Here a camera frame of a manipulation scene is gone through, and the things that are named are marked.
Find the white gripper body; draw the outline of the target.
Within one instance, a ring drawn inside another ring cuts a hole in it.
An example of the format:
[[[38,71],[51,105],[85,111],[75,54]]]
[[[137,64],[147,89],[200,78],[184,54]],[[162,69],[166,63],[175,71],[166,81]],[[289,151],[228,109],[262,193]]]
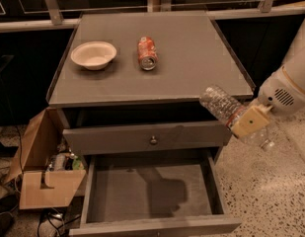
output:
[[[258,100],[275,116],[290,116],[305,107],[305,72],[281,66],[260,87]]]

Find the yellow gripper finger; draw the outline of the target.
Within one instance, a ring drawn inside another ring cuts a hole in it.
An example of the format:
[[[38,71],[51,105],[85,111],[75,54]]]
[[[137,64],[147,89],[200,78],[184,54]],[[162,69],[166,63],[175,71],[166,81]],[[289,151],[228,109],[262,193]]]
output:
[[[242,138],[266,127],[270,123],[269,112],[272,106],[252,105],[244,108],[239,116],[232,121],[232,133]]]

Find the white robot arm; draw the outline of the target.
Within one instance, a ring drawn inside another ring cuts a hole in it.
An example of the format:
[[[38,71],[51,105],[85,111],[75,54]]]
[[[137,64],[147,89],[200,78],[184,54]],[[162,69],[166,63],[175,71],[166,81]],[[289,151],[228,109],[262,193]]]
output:
[[[228,119],[232,133],[242,138],[266,127],[269,113],[293,115],[305,107],[305,19],[281,66],[260,88],[258,97],[247,108],[241,107]]]

